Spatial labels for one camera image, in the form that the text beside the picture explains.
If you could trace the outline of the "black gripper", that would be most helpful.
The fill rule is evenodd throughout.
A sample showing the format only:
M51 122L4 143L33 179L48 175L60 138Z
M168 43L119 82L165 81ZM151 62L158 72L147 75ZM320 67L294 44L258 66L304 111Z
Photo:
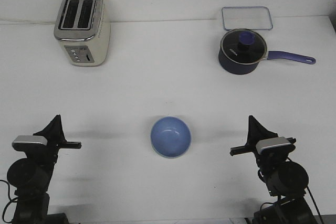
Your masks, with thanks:
M39 165L54 166L57 163L60 149L81 149L81 142L69 142L65 139L60 114L33 136L39 144L33 149L33 159Z
M296 141L293 137L278 137L277 133L267 130L250 115L247 142L243 146L232 147L230 155L253 153L261 173L270 174L295 150Z

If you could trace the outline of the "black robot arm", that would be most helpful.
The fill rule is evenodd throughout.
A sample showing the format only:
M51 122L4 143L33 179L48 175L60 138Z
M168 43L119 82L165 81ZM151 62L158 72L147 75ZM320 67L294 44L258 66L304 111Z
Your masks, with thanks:
M68 142L61 116L56 115L41 131L33 135L19 135L12 147L26 157L15 161L7 172L7 182L16 188L15 198L6 204L2 218L10 204L15 211L9 223L68 223L65 213L49 214L48 187L58 160L60 149L80 149L81 142Z
M280 137L263 127L254 116L248 118L247 142L233 147L230 155L253 153L259 168L259 179L265 183L275 202L254 213L253 223L316 223L304 196L309 176L288 156L295 150L296 139Z

